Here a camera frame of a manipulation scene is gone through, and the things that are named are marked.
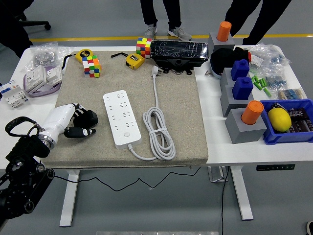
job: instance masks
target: robotic hand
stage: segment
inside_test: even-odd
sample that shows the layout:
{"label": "robotic hand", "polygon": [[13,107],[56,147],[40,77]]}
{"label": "robotic hand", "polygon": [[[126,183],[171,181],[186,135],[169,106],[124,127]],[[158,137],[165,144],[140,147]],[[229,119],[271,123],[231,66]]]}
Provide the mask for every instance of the robotic hand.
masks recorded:
{"label": "robotic hand", "polygon": [[[72,118],[74,127],[67,127]],[[25,121],[34,124],[26,135],[11,133]],[[7,219],[32,213],[54,178],[54,170],[46,169],[34,156],[47,157],[62,133],[68,138],[83,138],[95,133],[96,130],[89,128],[97,123],[98,117],[93,111],[86,111],[79,104],[68,104],[52,109],[42,127],[28,117],[18,117],[6,125],[5,131],[20,139],[6,156],[9,164],[0,178],[0,186],[10,181],[8,188],[0,190],[0,227]],[[34,129],[37,133],[30,136]]]}

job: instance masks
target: yellow floor line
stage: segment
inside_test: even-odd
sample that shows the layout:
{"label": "yellow floor line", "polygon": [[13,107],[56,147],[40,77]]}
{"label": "yellow floor line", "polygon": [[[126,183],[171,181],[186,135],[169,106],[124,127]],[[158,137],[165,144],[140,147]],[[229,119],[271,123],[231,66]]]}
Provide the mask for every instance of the yellow floor line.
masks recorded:
{"label": "yellow floor line", "polygon": [[[235,35],[234,38],[246,38],[247,34]],[[120,41],[120,40],[137,40],[139,36],[122,36],[122,37],[83,37],[83,38],[32,38],[32,42],[72,42],[72,41]],[[209,35],[193,35],[193,39],[207,39]],[[299,34],[266,34],[265,38],[307,38],[313,37],[312,33]],[[156,39],[175,39],[172,36],[156,36]]]}

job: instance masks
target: white table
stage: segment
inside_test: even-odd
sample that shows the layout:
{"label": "white table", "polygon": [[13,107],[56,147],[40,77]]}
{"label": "white table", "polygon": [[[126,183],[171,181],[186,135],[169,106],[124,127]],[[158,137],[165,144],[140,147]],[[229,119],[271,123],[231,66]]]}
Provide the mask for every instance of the white table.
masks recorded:
{"label": "white table", "polygon": [[[73,47],[72,51],[79,51],[89,48],[93,51],[135,51],[135,47]],[[22,87],[24,72],[22,69],[32,58],[30,49],[27,49],[19,61],[11,80],[16,80]],[[221,89],[220,82],[213,76],[205,76],[209,69],[209,62],[205,62],[200,68],[195,68],[196,81],[199,90],[199,98],[202,109],[202,116],[205,127],[206,140],[209,150],[208,166],[231,166],[231,172],[236,188],[238,202],[243,220],[252,220],[252,212],[249,205],[248,196],[241,168],[244,165],[270,165],[270,164],[289,164],[296,162],[311,162],[313,155],[311,150],[313,145],[310,143],[281,143],[276,145],[264,144],[263,138],[256,142],[232,144],[220,104]],[[285,76],[290,88],[300,88],[300,84],[290,66],[285,67]],[[254,88],[254,99],[267,100],[264,92]],[[5,100],[0,102],[0,143],[1,157],[0,169],[5,169],[8,161],[5,156],[12,150],[18,138],[10,137],[5,131],[6,124],[16,117],[26,116],[39,124],[43,123],[49,111],[54,108],[59,92],[40,97],[29,98],[29,102],[16,109],[11,108]],[[29,126],[16,128],[16,132],[25,133]],[[78,180],[79,171],[69,170],[69,179]],[[68,183],[65,196],[64,208],[61,216],[60,226],[70,226],[72,212],[75,201],[77,184]]]}

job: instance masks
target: sneaker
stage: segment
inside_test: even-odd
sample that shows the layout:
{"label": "sneaker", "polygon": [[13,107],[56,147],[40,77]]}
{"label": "sneaker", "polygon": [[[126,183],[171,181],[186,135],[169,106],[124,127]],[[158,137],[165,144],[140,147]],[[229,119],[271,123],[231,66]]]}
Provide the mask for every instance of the sneaker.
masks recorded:
{"label": "sneaker", "polygon": [[313,221],[307,223],[307,235],[313,235]]}
{"label": "sneaker", "polygon": [[153,27],[153,24],[150,24],[148,25],[148,30],[146,31],[144,38],[153,39],[156,33],[157,33],[157,27]]}
{"label": "sneaker", "polygon": [[168,34],[174,37],[178,37],[182,41],[190,41],[191,35],[186,33],[182,27],[175,27],[174,29],[168,28]]}

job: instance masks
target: yellow lemon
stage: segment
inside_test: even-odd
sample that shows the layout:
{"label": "yellow lemon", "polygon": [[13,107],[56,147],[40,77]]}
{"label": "yellow lemon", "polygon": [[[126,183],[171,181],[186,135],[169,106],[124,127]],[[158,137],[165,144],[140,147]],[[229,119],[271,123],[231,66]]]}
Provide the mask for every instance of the yellow lemon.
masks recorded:
{"label": "yellow lemon", "polygon": [[288,112],[282,108],[274,108],[268,112],[268,118],[276,131],[288,131],[291,126],[291,118]]}

